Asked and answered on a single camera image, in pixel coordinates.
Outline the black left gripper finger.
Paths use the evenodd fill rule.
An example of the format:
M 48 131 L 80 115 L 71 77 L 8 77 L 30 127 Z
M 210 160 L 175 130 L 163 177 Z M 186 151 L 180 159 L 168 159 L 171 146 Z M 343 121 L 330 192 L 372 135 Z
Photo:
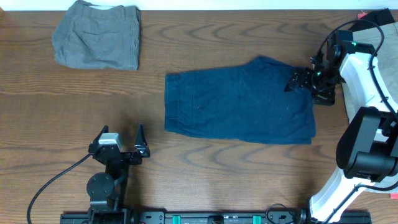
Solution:
M 150 156 L 150 149 L 144 135 L 144 127 L 141 123 L 139 123 L 137 127 L 136 140 L 134 146 L 137 149 L 138 153 L 141 155 L 141 157 Z
M 100 138 L 101 138 L 101 136 L 104 134 L 104 133 L 108 133 L 109 131 L 108 131 L 108 125 L 104 125 L 104 127 L 102 128 L 102 130 L 100 131 L 100 133 L 97 135 L 97 137 L 95 137 L 94 138 L 94 140 L 92 141 L 92 143 L 93 144 L 98 144 L 99 143 L 99 140 L 100 140 Z

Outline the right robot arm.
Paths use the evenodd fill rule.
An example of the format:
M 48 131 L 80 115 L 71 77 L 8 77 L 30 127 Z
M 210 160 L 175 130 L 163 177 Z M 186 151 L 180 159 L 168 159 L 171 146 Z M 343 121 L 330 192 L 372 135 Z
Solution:
M 337 167 L 298 213 L 268 209 L 267 223 L 368 223 L 345 208 L 364 190 L 397 174 L 397 105 L 377 67 L 377 47 L 334 30 L 312 68 L 259 56 L 235 67 L 171 73 L 165 78 L 165 129 L 196 138 L 262 144 L 310 144 L 315 104 L 335 102 L 346 83 L 357 112 L 336 149 Z

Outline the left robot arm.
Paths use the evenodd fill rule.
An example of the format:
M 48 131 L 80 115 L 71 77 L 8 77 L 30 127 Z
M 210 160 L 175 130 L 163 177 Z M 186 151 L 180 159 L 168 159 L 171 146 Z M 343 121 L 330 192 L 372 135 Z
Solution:
M 122 152 L 118 133 L 110 133 L 105 125 L 89 145 L 88 152 L 94 160 L 105 166 L 104 172 L 93 175 L 86 191 L 90 196 L 88 224 L 137 224 L 138 213 L 124 206 L 129 168 L 142 164 L 147 157 L 147 145 L 135 152 Z

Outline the navy blue shorts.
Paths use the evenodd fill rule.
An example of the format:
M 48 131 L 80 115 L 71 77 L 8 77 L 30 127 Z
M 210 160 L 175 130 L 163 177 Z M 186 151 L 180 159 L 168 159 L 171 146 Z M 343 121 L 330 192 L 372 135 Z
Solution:
M 165 130 L 261 144 L 311 144 L 312 97 L 285 91 L 294 67 L 259 56 L 243 65 L 165 76 Z

